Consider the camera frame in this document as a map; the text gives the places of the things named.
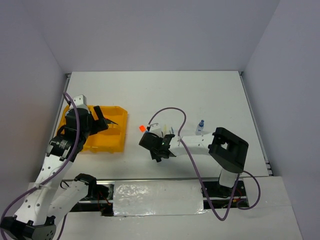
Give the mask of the pink black highlighter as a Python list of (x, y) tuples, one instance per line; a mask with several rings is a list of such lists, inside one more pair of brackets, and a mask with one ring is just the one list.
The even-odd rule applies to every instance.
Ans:
[(107, 124), (107, 125), (118, 125), (116, 122), (108, 119), (108, 118), (105, 118), (104, 119), (104, 122)]

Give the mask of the orange highlighter cap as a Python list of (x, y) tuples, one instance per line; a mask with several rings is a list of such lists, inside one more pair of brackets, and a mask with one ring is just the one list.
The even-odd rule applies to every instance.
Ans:
[(144, 125), (141, 125), (139, 127), (139, 129), (140, 129), (141, 132), (145, 132), (146, 131), (146, 127)]

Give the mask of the orange black highlighter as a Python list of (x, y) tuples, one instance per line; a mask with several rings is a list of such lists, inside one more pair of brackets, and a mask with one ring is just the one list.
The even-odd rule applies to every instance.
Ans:
[(155, 161), (156, 161), (157, 163), (159, 163), (159, 162), (162, 161), (162, 159), (161, 159), (159, 156), (155, 156), (154, 159), (155, 159)]

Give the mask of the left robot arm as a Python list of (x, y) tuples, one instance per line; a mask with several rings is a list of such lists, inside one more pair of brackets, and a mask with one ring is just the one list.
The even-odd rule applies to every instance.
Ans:
[(66, 215), (81, 200), (98, 198), (100, 188), (95, 177), (81, 173), (57, 199), (54, 195), (89, 136), (106, 131), (114, 121), (108, 119), (115, 107), (70, 106), (65, 113), (65, 124), (49, 142), (42, 169), (33, 188), (23, 193), (21, 207), (13, 216), (1, 217), (3, 239), (51, 240), (57, 224), (66, 221)]

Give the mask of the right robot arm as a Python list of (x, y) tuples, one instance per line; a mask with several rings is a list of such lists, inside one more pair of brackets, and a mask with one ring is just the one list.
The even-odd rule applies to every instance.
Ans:
[(156, 162), (188, 154), (211, 156), (221, 166), (217, 190), (223, 196), (234, 191), (238, 175), (244, 172), (249, 149), (247, 141), (223, 127), (213, 133), (192, 136), (173, 133), (160, 136), (147, 131), (139, 145), (148, 150)]

